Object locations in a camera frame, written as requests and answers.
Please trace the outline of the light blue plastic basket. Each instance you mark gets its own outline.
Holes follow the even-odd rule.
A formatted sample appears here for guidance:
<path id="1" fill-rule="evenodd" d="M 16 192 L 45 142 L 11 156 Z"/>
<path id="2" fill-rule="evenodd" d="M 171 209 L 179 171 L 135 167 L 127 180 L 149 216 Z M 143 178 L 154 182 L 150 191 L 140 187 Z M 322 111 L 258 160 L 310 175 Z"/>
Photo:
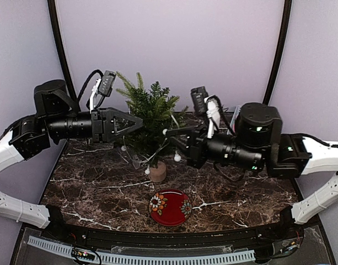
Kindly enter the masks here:
<path id="1" fill-rule="evenodd" d="M 233 131 L 235 131 L 235 122 L 236 122 L 236 119 L 237 119 L 237 117 L 240 113 L 241 107 L 242 107 L 241 105 L 238 105 L 234 109 L 234 113 L 233 113 L 232 119 L 230 121 L 230 127 L 233 129 Z"/>

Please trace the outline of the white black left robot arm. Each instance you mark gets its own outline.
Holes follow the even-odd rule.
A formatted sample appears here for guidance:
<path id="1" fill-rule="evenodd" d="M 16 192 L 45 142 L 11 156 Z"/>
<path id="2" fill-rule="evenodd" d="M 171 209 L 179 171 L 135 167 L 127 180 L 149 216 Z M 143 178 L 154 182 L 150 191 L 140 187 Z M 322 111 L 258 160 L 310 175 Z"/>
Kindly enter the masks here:
<path id="1" fill-rule="evenodd" d="M 85 112 L 67 95 L 65 81 L 55 79 L 35 87 L 36 114 L 10 124 L 0 136 L 0 172 L 38 155 L 51 146 L 51 141 L 58 144 L 62 139 L 91 139 L 94 143 L 111 143 L 141 128 L 141 118 L 101 107 L 111 94 L 114 78 L 108 75 L 96 81 Z"/>

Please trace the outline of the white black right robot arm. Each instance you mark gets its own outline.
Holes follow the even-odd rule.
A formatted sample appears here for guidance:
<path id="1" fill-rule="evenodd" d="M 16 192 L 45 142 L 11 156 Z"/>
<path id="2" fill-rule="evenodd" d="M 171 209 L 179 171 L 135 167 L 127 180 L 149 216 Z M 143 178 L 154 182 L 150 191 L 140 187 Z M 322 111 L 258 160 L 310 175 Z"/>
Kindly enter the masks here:
<path id="1" fill-rule="evenodd" d="M 280 213 L 273 234 L 286 239 L 295 225 L 338 201 L 338 142 L 326 142 L 308 134 L 282 133 L 282 119 L 275 107 L 261 103 L 244 104 L 229 134 L 218 131 L 224 114 L 213 103 L 199 105 L 202 125 L 164 130 L 163 134 L 186 156 L 189 166 L 200 168 L 211 160 L 253 172 L 263 169 L 273 178 L 292 179 L 316 172 L 332 172 L 332 177 L 306 199 Z"/>

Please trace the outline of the small green christmas tree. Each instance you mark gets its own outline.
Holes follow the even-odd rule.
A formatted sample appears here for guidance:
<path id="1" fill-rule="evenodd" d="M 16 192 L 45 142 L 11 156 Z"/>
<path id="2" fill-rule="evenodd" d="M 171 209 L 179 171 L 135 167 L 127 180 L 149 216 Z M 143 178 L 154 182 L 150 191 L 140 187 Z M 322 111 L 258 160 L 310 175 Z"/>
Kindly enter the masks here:
<path id="1" fill-rule="evenodd" d="M 124 145 L 135 155 L 146 156 L 140 161 L 146 166 L 145 174 L 152 182 L 160 183 L 167 177 L 167 166 L 162 159 L 174 153 L 174 147 L 163 131 L 184 127 L 189 107 L 186 105 L 177 110 L 180 97 L 170 94 L 170 88 L 161 86 L 158 81 L 146 89 L 139 72 L 136 73 L 137 84 L 120 72 L 116 74 L 124 84 L 124 88 L 116 89 L 117 93 L 126 98 L 130 114 L 143 120 L 140 129 L 125 136 Z"/>

